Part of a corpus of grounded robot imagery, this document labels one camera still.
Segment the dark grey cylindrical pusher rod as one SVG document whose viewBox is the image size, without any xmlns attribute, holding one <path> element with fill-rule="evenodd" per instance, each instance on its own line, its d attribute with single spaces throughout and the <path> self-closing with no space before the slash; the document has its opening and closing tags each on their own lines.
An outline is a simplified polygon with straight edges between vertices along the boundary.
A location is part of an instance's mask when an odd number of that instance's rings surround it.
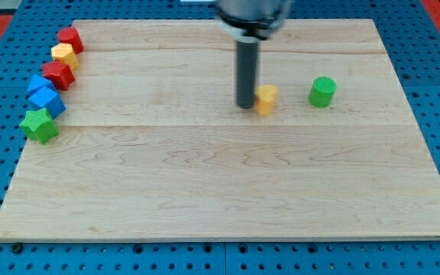
<svg viewBox="0 0 440 275">
<path fill-rule="evenodd" d="M 236 103 L 242 109 L 254 105 L 258 42 L 236 42 Z"/>
</svg>

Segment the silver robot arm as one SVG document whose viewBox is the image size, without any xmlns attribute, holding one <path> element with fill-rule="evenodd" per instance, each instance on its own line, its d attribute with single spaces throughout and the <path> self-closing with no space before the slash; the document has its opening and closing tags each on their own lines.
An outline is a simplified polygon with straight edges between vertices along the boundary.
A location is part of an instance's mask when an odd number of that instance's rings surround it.
<svg viewBox="0 0 440 275">
<path fill-rule="evenodd" d="M 235 39 L 235 99 L 239 108 L 254 106 L 259 43 L 283 25 L 292 0 L 217 0 L 216 18 Z"/>
</svg>

